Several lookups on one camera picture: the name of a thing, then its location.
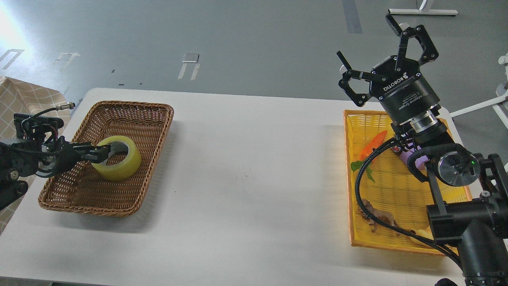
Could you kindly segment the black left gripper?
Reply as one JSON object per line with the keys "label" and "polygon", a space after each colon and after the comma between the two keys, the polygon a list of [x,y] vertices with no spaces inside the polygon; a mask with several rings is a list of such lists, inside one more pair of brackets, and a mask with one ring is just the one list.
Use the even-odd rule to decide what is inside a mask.
{"label": "black left gripper", "polygon": [[64,137],[42,145],[36,176],[50,178],[71,170],[77,162],[88,161],[100,164],[109,158],[110,145],[69,143]]}

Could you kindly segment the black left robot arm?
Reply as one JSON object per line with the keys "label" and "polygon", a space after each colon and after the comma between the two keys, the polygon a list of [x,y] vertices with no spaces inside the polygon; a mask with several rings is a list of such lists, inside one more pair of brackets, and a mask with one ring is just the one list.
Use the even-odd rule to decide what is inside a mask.
{"label": "black left robot arm", "polygon": [[16,136],[0,143],[1,209],[27,193],[29,185],[23,177],[50,178],[71,170],[78,162],[102,163],[109,158],[109,144],[69,142],[58,134],[63,120],[47,113],[73,108],[75,104],[68,102],[36,114],[14,114]]}

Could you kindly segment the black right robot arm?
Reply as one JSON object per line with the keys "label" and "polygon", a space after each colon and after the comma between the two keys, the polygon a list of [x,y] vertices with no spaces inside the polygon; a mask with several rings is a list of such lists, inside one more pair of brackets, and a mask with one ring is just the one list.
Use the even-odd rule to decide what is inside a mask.
{"label": "black right robot arm", "polygon": [[421,74],[439,56],[423,25],[387,22],[399,48],[371,71],[343,66],[348,226],[352,246],[444,255],[467,286],[507,284],[507,172],[497,154],[465,149]]}

